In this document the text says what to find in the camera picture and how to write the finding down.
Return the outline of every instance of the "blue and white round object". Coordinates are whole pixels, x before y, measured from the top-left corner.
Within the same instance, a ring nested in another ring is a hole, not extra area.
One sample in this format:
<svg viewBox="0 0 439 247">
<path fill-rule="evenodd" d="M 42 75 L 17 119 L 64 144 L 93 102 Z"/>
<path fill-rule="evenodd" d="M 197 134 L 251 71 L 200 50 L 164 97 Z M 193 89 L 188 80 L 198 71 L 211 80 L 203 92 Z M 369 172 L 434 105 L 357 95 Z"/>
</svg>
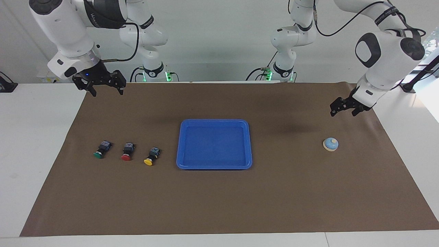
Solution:
<svg viewBox="0 0 439 247">
<path fill-rule="evenodd" d="M 337 139 L 332 138 L 332 137 L 326 138 L 326 140 L 323 141 L 323 147 L 326 150 L 333 152 L 333 151 L 337 150 L 337 148 L 338 148 L 338 141 L 337 141 Z"/>
</svg>

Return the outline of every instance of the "blue plastic tray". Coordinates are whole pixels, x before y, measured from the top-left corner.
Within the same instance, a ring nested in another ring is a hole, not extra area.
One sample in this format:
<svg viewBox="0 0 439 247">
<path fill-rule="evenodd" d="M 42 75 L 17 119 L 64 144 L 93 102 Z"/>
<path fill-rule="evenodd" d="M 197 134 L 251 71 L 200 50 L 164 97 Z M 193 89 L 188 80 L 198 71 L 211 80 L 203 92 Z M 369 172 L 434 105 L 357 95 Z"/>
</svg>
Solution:
<svg viewBox="0 0 439 247">
<path fill-rule="evenodd" d="M 187 119 L 181 123 L 177 166 L 185 170 L 245 170 L 252 166 L 245 120 Z"/>
</svg>

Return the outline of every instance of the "brown mat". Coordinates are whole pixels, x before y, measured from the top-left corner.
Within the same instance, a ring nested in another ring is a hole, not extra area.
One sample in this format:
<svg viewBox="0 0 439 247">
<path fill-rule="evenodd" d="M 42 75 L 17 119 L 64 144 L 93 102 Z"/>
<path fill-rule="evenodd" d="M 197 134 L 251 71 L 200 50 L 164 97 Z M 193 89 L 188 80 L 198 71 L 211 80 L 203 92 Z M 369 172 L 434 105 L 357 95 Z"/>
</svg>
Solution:
<svg viewBox="0 0 439 247">
<path fill-rule="evenodd" d="M 352 85 L 130 84 L 84 99 L 21 236 L 439 229 L 373 111 L 330 117 Z M 183 171 L 180 123 L 245 119 L 253 166 Z M 340 148 L 323 149 L 326 137 Z M 92 153 L 114 142 L 102 160 Z M 134 160 L 120 159 L 135 142 Z M 153 146 L 156 165 L 143 164 Z"/>
</svg>

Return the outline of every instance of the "white tabletop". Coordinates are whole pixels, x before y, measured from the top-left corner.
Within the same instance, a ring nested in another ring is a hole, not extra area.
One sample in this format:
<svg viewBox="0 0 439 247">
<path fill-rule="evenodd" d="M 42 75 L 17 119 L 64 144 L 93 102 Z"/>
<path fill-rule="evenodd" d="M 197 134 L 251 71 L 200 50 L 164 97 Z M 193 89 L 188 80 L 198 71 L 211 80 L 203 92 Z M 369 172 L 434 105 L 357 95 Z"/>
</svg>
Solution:
<svg viewBox="0 0 439 247">
<path fill-rule="evenodd" d="M 18 238 L 79 110 L 73 84 L 20 84 L 0 94 L 0 247 L 2 246 L 439 246 L 439 230 L 224 235 Z M 439 123 L 415 94 L 395 89 L 374 110 L 439 218 Z"/>
</svg>

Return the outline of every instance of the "black metal stand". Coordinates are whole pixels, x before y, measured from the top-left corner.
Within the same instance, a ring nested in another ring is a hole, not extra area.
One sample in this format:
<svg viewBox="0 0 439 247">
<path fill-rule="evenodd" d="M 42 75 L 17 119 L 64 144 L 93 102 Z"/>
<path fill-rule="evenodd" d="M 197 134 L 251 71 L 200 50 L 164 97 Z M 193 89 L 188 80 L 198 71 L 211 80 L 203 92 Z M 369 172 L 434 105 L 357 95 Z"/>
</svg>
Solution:
<svg viewBox="0 0 439 247">
<path fill-rule="evenodd" d="M 429 63 L 421 72 L 416 75 L 411 82 L 406 84 L 400 84 L 401 89 L 406 93 L 415 93 L 413 90 L 414 85 L 422 79 L 426 74 L 428 74 L 436 65 L 439 64 L 439 56 L 437 56 L 431 63 Z"/>
<path fill-rule="evenodd" d="M 7 82 L 3 77 L 0 76 L 0 93 L 12 93 L 15 88 L 18 86 L 18 83 Z"/>
</svg>

